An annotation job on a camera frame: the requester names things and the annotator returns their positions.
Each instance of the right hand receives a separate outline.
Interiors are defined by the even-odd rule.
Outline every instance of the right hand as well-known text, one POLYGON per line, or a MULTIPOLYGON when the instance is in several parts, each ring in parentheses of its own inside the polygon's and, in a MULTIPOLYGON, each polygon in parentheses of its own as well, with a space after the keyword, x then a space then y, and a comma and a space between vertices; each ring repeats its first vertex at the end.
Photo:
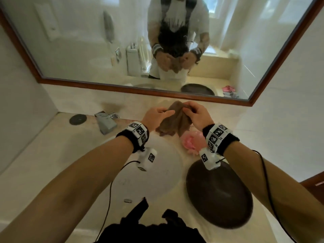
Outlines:
POLYGON ((190 110, 189 108, 183 108, 182 110, 184 113, 191 118, 193 125, 196 127, 197 130, 203 131, 203 129, 211 124, 214 124, 212 117, 209 115, 207 109, 203 106, 198 104, 194 101, 188 101, 184 103, 185 105, 191 106, 194 111, 190 110))
POLYGON ((174 60, 173 56, 168 54, 168 53, 164 53, 162 51, 159 51, 156 54, 157 64, 165 72, 167 72, 168 70, 171 69, 172 60, 174 60))

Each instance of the hand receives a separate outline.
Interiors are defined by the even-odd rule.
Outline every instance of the hand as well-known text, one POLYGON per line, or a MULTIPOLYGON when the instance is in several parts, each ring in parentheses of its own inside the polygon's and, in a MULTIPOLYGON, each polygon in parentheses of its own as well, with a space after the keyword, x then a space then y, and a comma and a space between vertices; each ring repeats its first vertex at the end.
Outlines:
POLYGON ((141 123, 148 128, 149 132, 152 132, 160 126, 161 122, 165 118, 168 118, 175 113, 175 110, 168 111, 165 107, 153 107, 147 111, 141 123))
POLYGON ((174 60, 173 56, 168 54, 168 53, 164 53, 162 51, 159 51, 156 54, 157 64, 165 72, 167 72, 168 70, 171 69, 172 60, 174 60))
POLYGON ((184 104, 191 106, 196 113, 193 113, 189 108, 183 108, 184 113, 191 118, 193 125, 197 128, 197 130, 202 131, 205 127, 214 124, 212 117, 209 115, 207 109, 194 101, 188 101, 184 104))
POLYGON ((185 53, 180 58, 181 66, 182 66, 182 68, 184 68, 186 70, 191 69, 193 67, 193 65, 196 63, 196 61, 197 61, 197 57, 192 52, 185 53))

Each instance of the sink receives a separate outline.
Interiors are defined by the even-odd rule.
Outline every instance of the sink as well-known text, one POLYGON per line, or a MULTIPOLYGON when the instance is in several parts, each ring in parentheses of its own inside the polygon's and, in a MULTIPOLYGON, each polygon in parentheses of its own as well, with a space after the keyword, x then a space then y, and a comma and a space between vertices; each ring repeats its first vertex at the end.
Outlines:
MULTIPOLYGON (((147 172, 140 171, 136 163, 127 165, 112 184, 112 202, 124 203, 128 199, 137 204, 143 197, 153 201, 168 193, 180 181, 182 160, 176 148, 155 133, 150 134, 145 146, 157 151, 154 165, 147 172)), ((132 154, 126 163, 137 160, 138 156, 137 153, 132 154)))

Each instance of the black cable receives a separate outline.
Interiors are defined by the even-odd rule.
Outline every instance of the black cable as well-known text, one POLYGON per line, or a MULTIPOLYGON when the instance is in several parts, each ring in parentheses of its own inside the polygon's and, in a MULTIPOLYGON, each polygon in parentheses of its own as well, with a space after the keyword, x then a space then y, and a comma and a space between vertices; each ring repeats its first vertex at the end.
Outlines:
MULTIPOLYGON (((131 162, 128 162, 127 164, 125 164, 125 165, 123 166, 123 168, 125 168, 126 165, 129 165, 130 163, 134 163, 134 162, 136 162, 136 163, 140 163, 139 161, 131 161, 131 162)), ((109 204, 108 204, 108 210, 107 210, 107 213, 106 213, 105 220, 103 221, 103 225, 102 225, 102 227, 101 227, 101 229, 100 229, 100 231, 99 231, 99 234, 98 234, 98 236, 97 236, 95 242, 97 242, 97 240, 98 240, 98 238, 99 238, 99 236, 100 236, 100 233, 101 233, 103 227, 105 226, 105 223, 106 223, 106 220, 107 220, 108 212, 109 212, 109 209, 110 209, 110 202, 111 202, 111 186, 112 186, 112 182, 110 183, 110 189, 109 189, 109 204)))
POLYGON ((266 184, 267 192, 268 192, 268 199, 269 199, 270 206, 271 206, 271 209, 273 211, 273 214, 276 217, 276 219, 277 219, 278 223, 280 224, 281 228, 285 231, 285 233, 291 238, 291 240, 293 242, 297 243, 297 241, 294 240, 294 238, 287 232, 285 227, 282 225, 282 223, 281 223, 281 221, 279 219, 279 216, 278 216, 278 214, 277 214, 277 212, 276 212, 276 210, 274 208, 274 204, 273 204, 273 200, 272 200, 272 196, 271 196, 271 192, 270 192, 270 185, 269 185, 269 180, 268 180, 267 169, 265 168, 264 159, 263 159, 262 155, 258 151, 255 151, 255 150, 252 150, 252 151, 256 152, 261 158, 262 168, 263 168, 264 178, 265 178, 265 184, 266 184))

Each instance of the pink bath sponge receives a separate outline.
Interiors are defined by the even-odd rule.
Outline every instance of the pink bath sponge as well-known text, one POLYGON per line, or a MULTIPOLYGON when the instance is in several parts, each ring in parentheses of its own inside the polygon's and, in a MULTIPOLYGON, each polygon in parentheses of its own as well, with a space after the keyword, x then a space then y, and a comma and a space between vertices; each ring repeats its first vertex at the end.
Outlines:
POLYGON ((180 140, 189 154, 199 155, 199 151, 207 147, 206 139, 200 131, 186 131, 180 140))

